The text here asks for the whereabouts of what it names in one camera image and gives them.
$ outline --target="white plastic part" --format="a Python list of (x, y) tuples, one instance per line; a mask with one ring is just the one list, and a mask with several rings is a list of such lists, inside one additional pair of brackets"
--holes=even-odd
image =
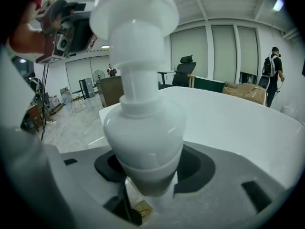
[(298, 111), (298, 108), (293, 108), (293, 107), (284, 106), (284, 105), (281, 108), (281, 113), (283, 113), (287, 116), (290, 116), (293, 119), (297, 118), (297, 111)]
[(96, 0), (93, 32), (108, 40), (121, 70), (121, 105), (105, 117), (104, 132), (121, 166), (145, 196), (166, 193), (176, 172), (185, 129), (180, 107), (158, 91), (164, 36), (178, 25), (173, 0)]

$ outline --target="cardboard sheet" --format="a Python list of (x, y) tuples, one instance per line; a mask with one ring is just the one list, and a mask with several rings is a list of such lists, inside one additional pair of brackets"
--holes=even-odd
[(258, 85), (244, 83), (242, 85), (238, 85), (236, 88), (224, 87), (222, 93), (240, 97), (258, 104), (265, 104), (266, 90)]
[(230, 88), (237, 88), (239, 86), (241, 86), (240, 84), (236, 84), (236, 83), (233, 83), (233, 82), (224, 82), (224, 86), (225, 87), (230, 87)]

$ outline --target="black shirt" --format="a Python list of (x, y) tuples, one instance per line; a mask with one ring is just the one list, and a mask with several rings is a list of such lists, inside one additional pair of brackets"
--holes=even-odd
[(270, 77), (270, 80), (274, 80), (275, 82), (277, 82), (278, 71), (283, 72), (282, 60), (279, 57), (276, 57), (273, 59), (273, 62), (274, 62), (276, 73), (274, 74), (274, 79), (272, 79), (272, 77)]

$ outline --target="marble floor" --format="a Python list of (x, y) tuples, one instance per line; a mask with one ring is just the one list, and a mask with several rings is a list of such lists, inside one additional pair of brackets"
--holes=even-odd
[(99, 117), (103, 108), (99, 95), (85, 99), (86, 108), (80, 102), (83, 107), (78, 101), (75, 107), (68, 104), (52, 116), (56, 123), (46, 125), (43, 142), (56, 146), (60, 153), (108, 145)]

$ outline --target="cable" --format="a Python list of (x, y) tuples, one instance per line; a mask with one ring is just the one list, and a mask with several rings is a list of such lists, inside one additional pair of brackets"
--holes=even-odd
[(279, 89), (281, 89), (281, 87), (283, 86), (283, 83), (284, 83), (284, 82), (282, 82), (282, 85), (276, 90), (276, 93), (275, 93), (275, 96), (273, 97), (273, 99), (275, 99), (276, 95), (280, 92)]
[[(42, 73), (42, 82), (43, 82), (43, 79), (44, 79), (44, 76), (45, 76), (45, 70), (46, 70), (46, 65), (44, 65), (43, 67), (43, 73)], [(44, 116), (44, 107), (43, 107), (43, 100), (42, 100), (42, 108), (41, 108), (41, 111), (42, 111), (42, 134), (41, 134), (41, 140), (43, 139), (43, 134), (44, 134), (44, 128), (45, 128), (45, 125), (43, 124), (43, 119), (45, 119), (45, 116)]]
[(44, 65), (44, 69), (43, 69), (43, 75), (42, 75), (42, 86), (43, 86), (43, 90), (42, 90), (42, 134), (41, 134), (41, 141), (43, 140), (43, 135), (45, 132), (45, 127), (46, 127), (46, 116), (44, 114), (44, 96), (45, 96), (45, 90), (46, 90), (46, 83), (47, 83), (47, 77), (48, 77), (48, 71), (49, 71), (49, 64), (47, 65), (47, 72), (45, 73), (45, 68), (46, 68), (46, 64)]

